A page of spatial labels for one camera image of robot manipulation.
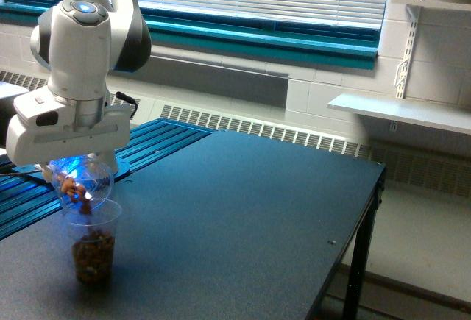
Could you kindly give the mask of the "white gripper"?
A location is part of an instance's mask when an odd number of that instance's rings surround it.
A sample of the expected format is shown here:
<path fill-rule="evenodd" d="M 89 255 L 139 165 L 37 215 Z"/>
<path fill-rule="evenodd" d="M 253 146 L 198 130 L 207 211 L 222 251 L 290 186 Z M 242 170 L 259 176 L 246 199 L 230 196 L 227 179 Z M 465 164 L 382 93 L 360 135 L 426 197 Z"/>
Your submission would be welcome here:
<path fill-rule="evenodd" d="M 7 156 L 17 166 L 48 163 L 64 157 L 112 152 L 130 140 L 131 106 L 102 107 L 80 113 L 77 101 L 67 102 L 46 86 L 17 96 L 10 119 Z"/>

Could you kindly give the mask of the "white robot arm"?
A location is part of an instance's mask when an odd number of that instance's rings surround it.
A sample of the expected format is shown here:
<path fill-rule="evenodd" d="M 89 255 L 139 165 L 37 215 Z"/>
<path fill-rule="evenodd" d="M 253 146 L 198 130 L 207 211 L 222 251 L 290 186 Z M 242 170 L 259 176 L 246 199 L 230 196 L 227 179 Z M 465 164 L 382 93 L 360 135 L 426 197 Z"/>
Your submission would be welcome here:
<path fill-rule="evenodd" d="M 149 59 L 152 41 L 138 0 L 60 0 L 39 17 L 30 46 L 49 78 L 13 100 L 11 162 L 92 154 L 114 166 L 114 151 L 130 139 L 131 108 L 107 103 L 106 78 L 137 71 Z"/>

